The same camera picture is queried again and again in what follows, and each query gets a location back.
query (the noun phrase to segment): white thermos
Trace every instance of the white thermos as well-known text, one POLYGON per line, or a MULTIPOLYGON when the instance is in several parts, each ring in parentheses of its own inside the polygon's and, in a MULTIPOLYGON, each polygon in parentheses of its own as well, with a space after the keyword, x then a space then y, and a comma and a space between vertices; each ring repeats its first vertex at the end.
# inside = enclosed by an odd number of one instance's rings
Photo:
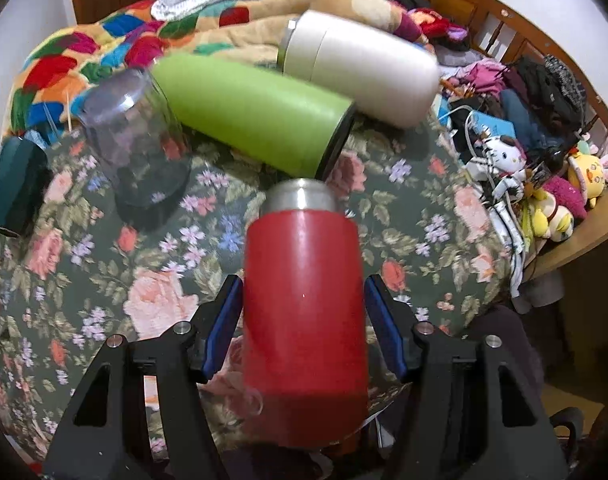
POLYGON ((436 59, 423 48, 314 10, 289 21, 278 65, 353 98, 359 111, 398 128, 426 117, 440 81, 436 59))

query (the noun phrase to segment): stainless steel bottle cap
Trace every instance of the stainless steel bottle cap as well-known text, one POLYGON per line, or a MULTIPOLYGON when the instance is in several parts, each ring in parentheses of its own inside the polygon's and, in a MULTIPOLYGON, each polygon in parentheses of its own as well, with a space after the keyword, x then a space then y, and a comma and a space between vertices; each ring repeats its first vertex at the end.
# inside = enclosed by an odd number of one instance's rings
POLYGON ((341 213, 333 191, 321 180, 296 178, 271 187, 260 208, 260 216, 277 211, 313 209, 341 213))

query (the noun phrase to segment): metal screw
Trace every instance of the metal screw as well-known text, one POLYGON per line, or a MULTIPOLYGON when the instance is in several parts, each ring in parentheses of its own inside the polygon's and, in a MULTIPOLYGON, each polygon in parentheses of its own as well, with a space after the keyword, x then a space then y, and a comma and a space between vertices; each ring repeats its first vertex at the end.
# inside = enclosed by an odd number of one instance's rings
POLYGON ((500 346, 502 346, 502 340, 496 335, 487 335, 484 341, 486 341, 486 344, 491 348, 500 348, 500 346))
POLYGON ((109 336, 109 338, 106 340, 106 344, 110 348, 117 348, 119 345, 122 344, 122 341, 124 341, 124 338, 121 335, 113 334, 109 336))
POLYGON ((435 332, 435 328, 428 321, 423 321, 415 326, 415 329, 422 335, 431 335, 435 332))
POLYGON ((188 334, 191 331, 191 324, 188 321, 178 321, 173 325, 173 332, 177 335, 188 334))

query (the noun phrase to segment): pink plush toy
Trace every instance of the pink plush toy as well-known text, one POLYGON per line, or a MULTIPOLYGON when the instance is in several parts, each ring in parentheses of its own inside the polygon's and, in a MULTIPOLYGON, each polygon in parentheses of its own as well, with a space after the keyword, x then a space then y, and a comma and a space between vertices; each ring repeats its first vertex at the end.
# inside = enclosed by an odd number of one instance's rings
POLYGON ((567 208, 576 220, 586 218, 585 201, 582 198, 582 193, 571 186, 569 181, 556 175, 542 187, 556 198, 558 205, 567 208))

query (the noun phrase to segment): floral tablecloth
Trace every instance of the floral tablecloth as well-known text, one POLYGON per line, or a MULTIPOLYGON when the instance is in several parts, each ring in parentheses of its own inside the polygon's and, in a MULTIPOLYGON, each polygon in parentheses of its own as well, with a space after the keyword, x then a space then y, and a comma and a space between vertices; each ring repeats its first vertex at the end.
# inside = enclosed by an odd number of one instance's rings
MULTIPOLYGON (((49 150, 55 176, 31 239, 0 235, 0 419, 36 458, 107 335, 158 336, 211 300, 227 274, 243 274, 245 228, 284 176, 193 135, 190 180, 161 226, 145 232, 123 219, 74 130, 49 150)), ((418 319, 457 334, 498 293, 506 254, 434 118, 403 134, 358 120, 328 183, 358 224, 364 274, 381 273, 418 319)), ((369 326, 366 338, 375 412, 400 386, 369 326)), ((253 399, 238 355, 203 391, 220 449, 247 438, 253 399)), ((154 378, 145 397, 152 448, 163 452, 154 378)))

